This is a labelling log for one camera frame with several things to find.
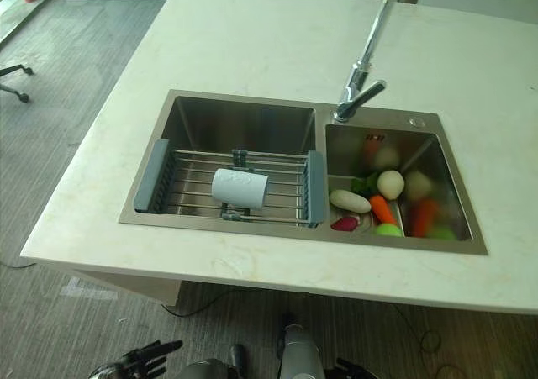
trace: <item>faucet handle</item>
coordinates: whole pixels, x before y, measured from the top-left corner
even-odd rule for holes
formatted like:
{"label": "faucet handle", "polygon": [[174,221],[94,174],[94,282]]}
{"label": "faucet handle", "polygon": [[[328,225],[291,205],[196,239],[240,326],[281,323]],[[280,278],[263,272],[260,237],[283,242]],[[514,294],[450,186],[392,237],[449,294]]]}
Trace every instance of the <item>faucet handle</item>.
{"label": "faucet handle", "polygon": [[384,80],[375,81],[367,89],[357,93],[350,101],[339,103],[333,118],[340,123],[346,123],[347,120],[355,115],[357,108],[375,97],[379,92],[384,91],[385,87],[387,87],[387,83]]}

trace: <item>white cup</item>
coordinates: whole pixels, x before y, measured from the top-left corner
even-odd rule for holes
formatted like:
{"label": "white cup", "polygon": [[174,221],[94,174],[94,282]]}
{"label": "white cup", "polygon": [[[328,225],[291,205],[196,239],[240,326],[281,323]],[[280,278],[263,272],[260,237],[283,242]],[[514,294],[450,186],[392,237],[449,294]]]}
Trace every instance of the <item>white cup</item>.
{"label": "white cup", "polygon": [[217,169],[211,184],[215,200],[241,208],[260,209],[267,192],[267,176]]}

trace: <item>floor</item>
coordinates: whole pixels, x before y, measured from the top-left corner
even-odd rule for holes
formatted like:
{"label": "floor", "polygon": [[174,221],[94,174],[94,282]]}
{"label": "floor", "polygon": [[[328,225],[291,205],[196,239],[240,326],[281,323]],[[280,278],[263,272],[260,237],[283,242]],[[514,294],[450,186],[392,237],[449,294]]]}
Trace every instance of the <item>floor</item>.
{"label": "floor", "polygon": [[27,3],[24,0],[0,1],[0,42],[11,33],[16,32],[18,26],[24,25],[24,20],[46,0],[35,0]]}
{"label": "floor", "polygon": [[[114,83],[160,10],[159,0],[50,0],[0,51],[0,64],[32,66],[2,78],[31,103],[0,92],[0,258],[18,253]],[[79,296],[65,287],[91,291]],[[250,378],[275,378],[279,317],[310,329],[324,366],[336,356],[382,379],[536,379],[538,318],[375,303],[305,293],[232,292],[190,318],[159,304],[42,266],[0,266],[0,377],[87,377],[105,361],[155,339],[182,339],[168,361],[173,378],[189,362],[226,359],[234,342],[250,354]],[[177,311],[228,291],[182,286]],[[419,339],[426,330],[420,351]]]}

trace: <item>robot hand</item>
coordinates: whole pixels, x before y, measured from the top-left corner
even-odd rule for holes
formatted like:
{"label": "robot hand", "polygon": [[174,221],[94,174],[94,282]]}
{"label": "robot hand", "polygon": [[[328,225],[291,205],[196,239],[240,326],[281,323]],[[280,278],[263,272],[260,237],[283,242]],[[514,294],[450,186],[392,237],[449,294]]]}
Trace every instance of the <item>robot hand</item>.
{"label": "robot hand", "polygon": [[182,347],[182,341],[161,344],[159,340],[128,352],[117,362],[100,366],[89,379],[154,379],[166,372],[166,354]]}

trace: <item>countertop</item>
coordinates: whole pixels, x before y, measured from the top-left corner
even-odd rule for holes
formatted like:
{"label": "countertop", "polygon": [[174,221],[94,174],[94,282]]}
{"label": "countertop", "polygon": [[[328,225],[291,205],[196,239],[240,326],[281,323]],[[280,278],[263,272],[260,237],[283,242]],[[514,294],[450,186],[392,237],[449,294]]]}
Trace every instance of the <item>countertop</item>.
{"label": "countertop", "polygon": [[167,0],[21,255],[50,266],[538,312],[538,26],[396,4],[368,103],[438,113],[488,255],[120,224],[170,89],[335,103],[373,0]]}

